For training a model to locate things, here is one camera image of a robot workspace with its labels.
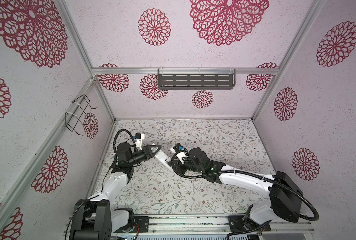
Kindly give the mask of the white remote control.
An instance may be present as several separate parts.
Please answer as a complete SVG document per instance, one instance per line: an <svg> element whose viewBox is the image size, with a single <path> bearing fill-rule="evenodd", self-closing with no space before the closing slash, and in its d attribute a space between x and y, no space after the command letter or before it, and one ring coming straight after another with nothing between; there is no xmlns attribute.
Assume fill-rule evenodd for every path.
<svg viewBox="0 0 356 240"><path fill-rule="evenodd" d="M173 172L172 166L171 166L171 158L162 150L159 150L154 158L156 158L166 169L169 171Z"/></svg>

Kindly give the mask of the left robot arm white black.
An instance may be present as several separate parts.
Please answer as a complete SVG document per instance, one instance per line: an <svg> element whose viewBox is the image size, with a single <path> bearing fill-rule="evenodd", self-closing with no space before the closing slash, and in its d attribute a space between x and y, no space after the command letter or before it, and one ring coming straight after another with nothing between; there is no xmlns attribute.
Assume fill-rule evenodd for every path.
<svg viewBox="0 0 356 240"><path fill-rule="evenodd" d="M118 230L140 232L133 209L111 209L113 201L126 187L135 166L152 158L165 162L167 155L159 145L140 146L121 143L115 149L114 161L99 192L79 200L66 229L67 240L108 240Z"/></svg>

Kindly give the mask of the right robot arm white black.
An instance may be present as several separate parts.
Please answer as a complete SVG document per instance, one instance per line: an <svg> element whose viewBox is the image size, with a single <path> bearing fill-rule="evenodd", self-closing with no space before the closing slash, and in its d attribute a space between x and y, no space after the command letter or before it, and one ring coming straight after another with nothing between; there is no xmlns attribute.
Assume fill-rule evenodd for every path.
<svg viewBox="0 0 356 240"><path fill-rule="evenodd" d="M235 169L225 163L211 160L200 148L188 151L181 145L172 148L175 156L172 167L176 174L192 179L202 178L211 183L232 185L263 195L267 200L248 207L243 218L247 230L262 228L266 222L281 218L290 223L300 219L303 192L283 172L274 175L255 174Z"/></svg>

